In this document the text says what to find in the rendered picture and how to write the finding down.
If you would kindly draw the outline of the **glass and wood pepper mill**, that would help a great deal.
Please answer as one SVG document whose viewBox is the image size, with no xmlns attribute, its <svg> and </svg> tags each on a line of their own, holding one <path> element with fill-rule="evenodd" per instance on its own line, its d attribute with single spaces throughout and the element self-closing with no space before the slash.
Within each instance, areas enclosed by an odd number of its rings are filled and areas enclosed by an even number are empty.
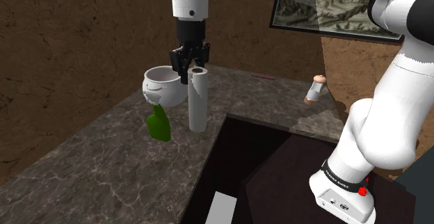
<svg viewBox="0 0 434 224">
<path fill-rule="evenodd" d="M 317 102 L 320 97 L 320 92 L 323 89 L 323 87 L 326 85 L 326 82 L 327 79 L 322 74 L 314 76 L 312 85 L 304 98 L 304 103 L 313 104 Z"/>
</svg>

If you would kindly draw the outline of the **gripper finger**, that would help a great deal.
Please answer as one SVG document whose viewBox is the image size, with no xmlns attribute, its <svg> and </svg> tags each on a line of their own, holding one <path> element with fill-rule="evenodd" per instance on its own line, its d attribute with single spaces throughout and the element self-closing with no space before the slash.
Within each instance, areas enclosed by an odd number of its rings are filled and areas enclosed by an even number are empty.
<svg viewBox="0 0 434 224">
<path fill-rule="evenodd" d="M 188 68 L 191 63 L 188 55 L 189 51 L 184 50 L 183 46 L 170 51 L 172 70 L 178 73 L 180 81 L 184 85 L 188 84 Z"/>
<path fill-rule="evenodd" d="M 209 62 L 210 44 L 203 42 L 201 45 L 193 48 L 192 59 L 198 67 L 204 67 Z"/>
</svg>

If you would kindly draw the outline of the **green bottle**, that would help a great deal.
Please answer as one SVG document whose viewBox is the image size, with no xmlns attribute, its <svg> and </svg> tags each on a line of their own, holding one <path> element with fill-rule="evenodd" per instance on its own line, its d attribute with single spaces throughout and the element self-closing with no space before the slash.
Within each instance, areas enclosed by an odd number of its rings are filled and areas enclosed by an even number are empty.
<svg viewBox="0 0 434 224">
<path fill-rule="evenodd" d="M 169 119 L 161 105 L 153 105 L 153 114 L 147 117 L 147 127 L 154 139 L 168 142 L 171 139 Z"/>
</svg>

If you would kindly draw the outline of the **white paper towel roll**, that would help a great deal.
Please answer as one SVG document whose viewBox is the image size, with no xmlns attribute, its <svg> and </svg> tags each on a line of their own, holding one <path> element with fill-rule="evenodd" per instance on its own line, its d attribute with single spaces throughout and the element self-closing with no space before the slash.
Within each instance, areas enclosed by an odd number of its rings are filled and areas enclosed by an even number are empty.
<svg viewBox="0 0 434 224">
<path fill-rule="evenodd" d="M 207 127 L 208 70 L 203 67 L 188 69 L 188 118 L 193 132 L 204 132 Z"/>
</svg>

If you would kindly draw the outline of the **framed landscape wall picture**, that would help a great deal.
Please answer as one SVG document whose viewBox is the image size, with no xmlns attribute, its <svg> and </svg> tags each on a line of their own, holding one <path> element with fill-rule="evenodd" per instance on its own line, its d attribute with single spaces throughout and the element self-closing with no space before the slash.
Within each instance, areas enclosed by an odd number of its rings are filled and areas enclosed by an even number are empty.
<svg viewBox="0 0 434 224">
<path fill-rule="evenodd" d="M 369 0 L 275 0 L 270 27 L 397 45 L 404 36 L 376 26 Z"/>
</svg>

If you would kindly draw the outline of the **white round bowl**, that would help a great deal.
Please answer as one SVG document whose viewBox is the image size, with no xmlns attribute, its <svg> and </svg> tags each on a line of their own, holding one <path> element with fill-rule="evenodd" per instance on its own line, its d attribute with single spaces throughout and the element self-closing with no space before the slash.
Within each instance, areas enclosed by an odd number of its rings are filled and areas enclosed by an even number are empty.
<svg viewBox="0 0 434 224">
<path fill-rule="evenodd" d="M 142 90 L 150 104 L 163 108 L 177 106 L 187 98 L 187 88 L 169 65 L 153 67 L 144 73 Z"/>
</svg>

